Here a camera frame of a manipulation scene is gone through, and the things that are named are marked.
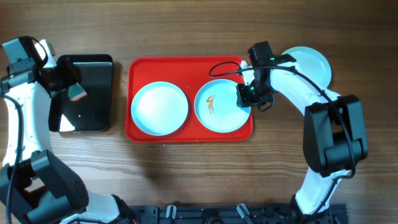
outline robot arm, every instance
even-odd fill
[[[266,103],[272,106],[273,94],[278,91],[305,116],[303,151],[310,167],[301,189],[292,199],[292,205],[297,207],[301,217],[320,213],[329,207],[330,198],[341,181],[337,177],[346,176],[352,167],[343,133],[333,133],[331,130],[331,125],[339,122],[331,109],[331,102],[313,84],[329,97],[342,114],[348,126],[355,163],[365,159],[368,154],[361,104],[355,96],[341,97],[314,80],[311,80],[311,84],[295,74],[293,70],[306,76],[291,56],[275,57],[268,42],[254,44],[249,49],[249,57],[253,65],[251,70],[245,69],[246,62],[241,64],[245,84],[237,86],[238,106],[261,106]]]
[[[117,223],[135,219],[119,197],[88,192],[80,177],[51,153],[51,98],[80,82],[80,74],[71,62],[56,63],[49,44],[45,40],[40,43],[33,46],[30,37],[19,37],[3,44],[12,73],[1,79],[1,94],[21,106],[23,151],[16,166],[19,118],[14,103],[6,100],[9,144],[0,170],[1,201],[6,204],[11,181],[8,173],[16,167],[19,177],[12,186],[11,212],[21,223]],[[47,62],[44,66],[36,66],[43,61]],[[44,186],[28,192],[25,188],[33,179],[41,179]]]

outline white plate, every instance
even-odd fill
[[[153,136],[176,131],[187,114],[187,97],[179,87],[168,82],[142,87],[131,103],[132,120],[141,131]]]
[[[331,81],[331,68],[328,60],[320,52],[310,47],[292,47],[283,54],[290,54],[309,78],[323,87],[328,87]]]
[[[195,97],[195,114],[206,128],[228,133],[237,130],[248,120],[251,108],[236,106],[236,85],[234,81],[219,79],[200,88]]]

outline red tray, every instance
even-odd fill
[[[126,108],[126,134],[135,142],[220,142],[242,141],[247,139],[253,131],[252,112],[246,123],[238,130],[230,133],[216,133],[210,131],[200,123],[193,109],[193,103],[199,89],[209,81],[209,70],[220,62],[233,61],[241,63],[238,56],[217,57],[157,57],[139,58],[130,66],[129,86]],[[243,78],[238,74],[224,77],[237,83]],[[152,82],[165,81],[177,85],[187,96],[189,111],[184,124],[174,133],[166,136],[151,136],[141,131],[131,118],[131,102],[136,93],[145,85]]]

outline wood grain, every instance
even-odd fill
[[[288,202],[307,164],[303,118],[283,96],[254,113],[244,142],[134,144],[124,133],[127,78],[138,57],[240,55],[268,40],[274,53],[299,45],[322,52],[330,88],[363,104],[369,155],[332,202],[351,223],[398,221],[398,2],[390,1],[3,1],[0,42],[49,40],[57,55],[106,53],[117,62],[112,123],[100,134],[51,134],[53,150],[88,189],[130,205]],[[0,74],[8,60],[0,53]],[[0,157],[7,111],[0,107]],[[0,223],[5,223],[0,205]]]

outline white bowl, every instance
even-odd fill
[[[178,86],[168,82],[142,87],[131,103],[132,120],[141,131],[153,136],[173,133],[187,114],[187,97]]]

